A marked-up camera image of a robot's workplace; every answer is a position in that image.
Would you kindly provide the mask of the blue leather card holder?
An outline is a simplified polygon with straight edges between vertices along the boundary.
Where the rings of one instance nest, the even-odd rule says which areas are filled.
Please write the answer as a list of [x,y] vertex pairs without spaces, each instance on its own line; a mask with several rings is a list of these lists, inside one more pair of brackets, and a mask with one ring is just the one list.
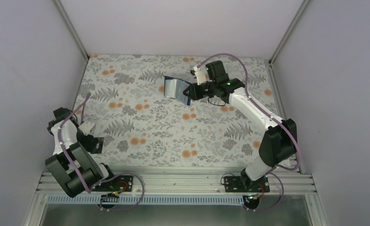
[[191,83],[185,80],[170,77],[170,76],[165,76],[163,95],[165,98],[175,99],[189,106],[191,102],[185,102],[183,91],[190,85]]

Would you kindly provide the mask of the black credit card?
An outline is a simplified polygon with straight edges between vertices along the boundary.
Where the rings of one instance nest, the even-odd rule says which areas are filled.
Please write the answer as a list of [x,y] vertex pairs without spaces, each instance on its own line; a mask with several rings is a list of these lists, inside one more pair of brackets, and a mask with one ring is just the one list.
[[95,138],[95,146],[92,151],[93,154],[101,154],[102,149],[103,149],[103,143],[104,143],[104,138],[103,137],[96,137]]

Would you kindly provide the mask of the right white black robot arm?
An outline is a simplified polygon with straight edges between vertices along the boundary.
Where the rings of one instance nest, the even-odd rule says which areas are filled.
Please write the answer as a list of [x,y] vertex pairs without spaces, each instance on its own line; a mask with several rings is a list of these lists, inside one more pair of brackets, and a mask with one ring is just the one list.
[[206,71],[208,76],[195,66],[190,73],[197,82],[190,84],[183,94],[192,100],[218,97],[264,130],[257,157],[241,171],[243,184],[255,184],[267,173],[281,167],[282,161],[300,153],[297,127],[292,119],[284,120],[269,111],[248,93],[246,81],[230,79],[222,61],[206,64]]

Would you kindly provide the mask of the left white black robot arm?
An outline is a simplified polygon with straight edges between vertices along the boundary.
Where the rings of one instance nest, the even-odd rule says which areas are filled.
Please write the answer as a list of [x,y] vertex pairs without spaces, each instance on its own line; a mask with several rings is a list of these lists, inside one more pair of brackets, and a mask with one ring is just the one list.
[[48,123],[47,129],[54,137],[55,147],[45,165],[63,191],[74,198],[113,173],[108,165],[96,163],[91,157],[101,153],[104,143],[103,137],[89,133],[94,126],[92,123],[79,124],[68,108],[60,107],[53,114],[55,118]]

